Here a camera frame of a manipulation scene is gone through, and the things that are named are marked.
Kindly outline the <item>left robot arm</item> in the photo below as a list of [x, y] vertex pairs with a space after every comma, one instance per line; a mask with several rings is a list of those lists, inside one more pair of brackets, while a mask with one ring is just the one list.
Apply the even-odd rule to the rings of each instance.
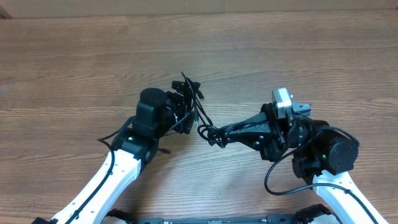
[[189, 78], [173, 81], [172, 91], [146, 88], [136, 113], [108, 137], [98, 141], [108, 155], [83, 190], [49, 223], [101, 223], [124, 189], [135, 181], [159, 150], [169, 131], [189, 134], [197, 122], [196, 100], [200, 84]]

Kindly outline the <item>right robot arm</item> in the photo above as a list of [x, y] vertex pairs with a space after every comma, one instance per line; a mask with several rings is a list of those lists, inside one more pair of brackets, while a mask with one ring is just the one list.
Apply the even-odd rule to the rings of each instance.
[[293, 172], [305, 185], [282, 195], [312, 189], [343, 223], [385, 223], [349, 175], [359, 141], [326, 121], [312, 120], [310, 111], [308, 104], [264, 104], [258, 115], [228, 128], [226, 140], [259, 151], [272, 162], [270, 170], [291, 156]]

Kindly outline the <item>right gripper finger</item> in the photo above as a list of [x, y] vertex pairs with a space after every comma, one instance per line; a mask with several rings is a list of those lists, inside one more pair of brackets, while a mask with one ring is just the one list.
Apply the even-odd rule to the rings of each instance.
[[237, 123], [229, 133], [261, 133], [269, 132], [269, 120], [264, 112], [261, 112], [245, 121]]
[[234, 142], [240, 142], [256, 151], [266, 146], [271, 130], [269, 127], [243, 128], [226, 133], [226, 137]]

